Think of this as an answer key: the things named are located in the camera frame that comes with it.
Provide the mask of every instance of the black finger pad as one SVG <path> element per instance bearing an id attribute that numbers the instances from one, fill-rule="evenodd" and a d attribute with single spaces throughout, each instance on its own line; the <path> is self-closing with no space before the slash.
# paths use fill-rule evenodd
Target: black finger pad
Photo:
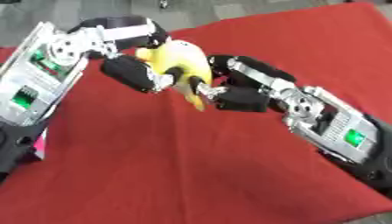
<path id="1" fill-rule="evenodd" d="M 154 88 L 154 82 L 147 76 L 147 69 L 142 61 L 129 55 L 105 59 L 101 66 L 101 71 L 107 76 L 144 93 Z"/>

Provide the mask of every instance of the red tablecloth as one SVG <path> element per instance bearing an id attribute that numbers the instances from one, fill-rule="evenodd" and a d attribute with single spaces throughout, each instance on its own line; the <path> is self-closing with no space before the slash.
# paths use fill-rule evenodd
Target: red tablecloth
<path id="1" fill-rule="evenodd" d="M 392 28 L 370 4 L 229 19 L 174 37 L 267 61 L 392 122 Z M 392 210 L 271 111 L 200 113 L 175 92 L 116 83 L 95 62 L 58 112 L 47 160 L 0 187 L 0 223 L 304 224 Z"/>

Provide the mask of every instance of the robotic hand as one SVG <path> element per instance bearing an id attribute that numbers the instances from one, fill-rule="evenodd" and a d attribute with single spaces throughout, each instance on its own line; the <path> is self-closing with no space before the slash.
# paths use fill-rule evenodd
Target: robotic hand
<path id="1" fill-rule="evenodd" d="M 208 61 L 214 77 L 226 80 L 219 87 L 193 86 L 218 109 L 226 109 L 223 98 L 232 110 L 263 112 L 269 107 L 284 113 L 283 122 L 291 132 L 358 180 L 392 197 L 391 125 L 361 113 L 322 87 L 297 87 L 293 76 L 261 61 L 229 55 L 212 55 Z M 226 91 L 216 94 L 218 88 Z"/>
<path id="2" fill-rule="evenodd" d="M 206 55 L 196 45 L 182 40 L 169 40 L 156 49 L 139 48 L 136 57 L 105 59 L 101 70 L 143 93 L 174 86 L 199 110 L 204 108 L 203 103 L 191 90 L 189 80 L 197 77 L 206 85 L 212 80 Z"/>

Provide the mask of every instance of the yellow plush toy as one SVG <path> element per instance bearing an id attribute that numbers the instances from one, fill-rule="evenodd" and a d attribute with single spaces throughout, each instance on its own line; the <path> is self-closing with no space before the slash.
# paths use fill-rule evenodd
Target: yellow plush toy
<path id="1" fill-rule="evenodd" d="M 184 75 L 178 80 L 175 88 L 196 109 L 204 109 L 202 100 L 193 93 L 189 85 L 189 78 L 192 76 L 201 78 L 208 85 L 212 82 L 207 57 L 198 46 L 183 40 L 169 40 L 157 49 L 139 48 L 136 50 L 136 56 L 149 64 L 157 74 L 164 74 L 173 67 L 182 68 Z"/>

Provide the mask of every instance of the robotic arm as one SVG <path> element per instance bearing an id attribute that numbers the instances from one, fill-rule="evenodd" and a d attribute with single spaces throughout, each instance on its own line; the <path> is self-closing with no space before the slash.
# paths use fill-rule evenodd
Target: robotic arm
<path id="1" fill-rule="evenodd" d="M 0 182 L 33 147 L 68 91 L 96 58 L 170 39 L 147 17 L 87 20 L 65 32 L 40 23 L 0 68 Z"/>
<path id="2" fill-rule="evenodd" d="M 290 132 L 314 144 L 323 156 L 358 180 L 391 196 L 391 125 L 358 111 L 322 87 L 298 87 L 294 77 L 260 61 L 214 55 L 209 62 L 215 74 L 228 76 L 221 87 L 230 91 L 228 83 L 232 83 L 257 90 L 263 97 L 262 107 L 282 112 Z M 203 83 L 194 86 L 202 95 L 204 89 L 214 89 Z M 219 103 L 223 95 L 208 98 Z"/>

